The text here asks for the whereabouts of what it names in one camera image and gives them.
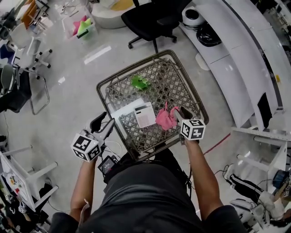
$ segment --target gray shirt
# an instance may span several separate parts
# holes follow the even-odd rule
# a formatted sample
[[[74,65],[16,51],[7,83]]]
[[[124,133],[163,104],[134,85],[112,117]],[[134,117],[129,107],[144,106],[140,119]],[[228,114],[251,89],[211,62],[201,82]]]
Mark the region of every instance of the gray shirt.
[[[78,228],[65,213],[53,216],[50,233],[246,233],[235,209],[223,206],[201,221],[182,184],[157,164],[131,166],[115,175],[102,205]]]

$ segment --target pink cloth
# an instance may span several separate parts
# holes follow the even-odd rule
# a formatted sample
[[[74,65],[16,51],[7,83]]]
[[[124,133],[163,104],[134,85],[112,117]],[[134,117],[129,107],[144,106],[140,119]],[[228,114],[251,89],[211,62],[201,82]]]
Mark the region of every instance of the pink cloth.
[[[81,21],[84,21],[85,22],[86,20],[87,20],[87,16],[85,15],[80,21],[73,22],[73,24],[75,26],[73,35],[76,35],[78,33],[78,29],[80,27]]]
[[[162,126],[163,130],[169,130],[172,127],[177,125],[177,121],[174,118],[174,110],[179,110],[179,107],[173,107],[169,114],[168,110],[168,102],[165,104],[165,108],[161,109],[156,117],[156,123]]]

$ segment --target green object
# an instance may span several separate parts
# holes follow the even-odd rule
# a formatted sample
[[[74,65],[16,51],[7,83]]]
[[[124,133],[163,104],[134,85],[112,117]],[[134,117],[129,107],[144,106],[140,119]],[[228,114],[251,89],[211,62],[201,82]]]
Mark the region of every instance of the green object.
[[[87,19],[86,21],[81,21],[80,22],[80,27],[78,29],[78,35],[81,34],[82,32],[84,32],[86,30],[87,27],[89,27],[91,25],[91,19]]]
[[[149,81],[140,75],[135,75],[131,79],[131,85],[139,90],[143,90],[148,87]]]

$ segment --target red cable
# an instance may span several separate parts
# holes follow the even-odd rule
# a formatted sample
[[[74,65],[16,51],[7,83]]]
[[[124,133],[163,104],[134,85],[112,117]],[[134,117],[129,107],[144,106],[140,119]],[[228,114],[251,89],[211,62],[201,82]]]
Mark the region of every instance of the red cable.
[[[215,147],[217,147],[218,145],[220,145],[224,140],[226,140],[229,136],[231,135],[231,133],[229,133],[228,135],[226,135],[222,140],[220,140],[217,144],[215,144],[213,147],[211,147],[208,151],[206,151],[203,155],[207,154],[208,152],[212,151]]]

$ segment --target tile floor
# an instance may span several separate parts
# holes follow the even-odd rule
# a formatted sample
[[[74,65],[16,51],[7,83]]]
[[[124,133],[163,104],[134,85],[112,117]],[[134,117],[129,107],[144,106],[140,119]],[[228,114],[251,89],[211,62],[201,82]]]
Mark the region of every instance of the tile floor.
[[[127,43],[135,38],[135,34],[126,27],[115,30],[98,29],[98,36],[89,44],[81,46],[78,41],[64,39],[61,17],[55,9],[51,9],[50,15],[54,16],[51,19],[52,26],[43,33],[42,37],[46,42],[43,45],[44,48],[53,49],[49,57],[51,68],[39,70],[39,73],[47,80],[50,104],[37,116],[31,114],[29,103],[21,109],[19,114],[7,111],[5,116],[9,126],[10,149],[33,145],[31,151],[15,155],[20,164],[37,170],[53,161],[58,163],[58,167],[50,173],[50,178],[59,186],[59,189],[50,198],[50,203],[53,207],[68,212],[70,197],[81,164],[81,161],[72,153],[70,144],[74,135],[82,129],[88,119],[104,111],[95,89],[97,83],[118,70],[152,55],[154,48],[150,42],[140,41],[134,44],[134,49],[129,50]],[[178,37],[176,44],[173,44],[169,38],[161,37],[157,40],[158,48],[159,51],[171,49],[177,54],[208,112],[210,121],[205,137],[200,143],[205,152],[230,133],[234,122],[212,73],[198,66],[195,60],[196,48],[179,28],[174,30],[174,35]],[[84,63],[88,57],[105,48],[108,50],[106,53],[88,64]],[[41,106],[45,101],[41,82],[33,80],[31,88],[34,103],[36,106]],[[4,114],[1,113],[0,134],[6,134],[6,130]],[[115,131],[110,135],[109,140],[122,144]],[[118,151],[118,147],[114,147],[114,144],[111,149]],[[176,144],[171,147],[171,150],[181,167],[189,173],[186,148]],[[252,136],[232,132],[222,144],[206,154],[206,159],[212,170],[216,172],[223,169],[226,164],[237,164],[237,154],[244,155],[248,151],[251,151],[251,157],[256,157],[258,160],[261,160],[262,155],[265,160],[268,160],[266,154],[270,154],[270,148],[266,145],[259,146],[253,141]],[[259,183],[266,178],[264,172],[244,163],[236,166],[236,174],[254,183]],[[224,204],[240,196],[229,188],[221,172],[216,177]],[[104,188],[102,174],[97,169],[93,210],[100,205]],[[192,201],[199,215],[195,192],[192,192]],[[48,204],[45,205],[44,210],[50,217],[55,212]]]

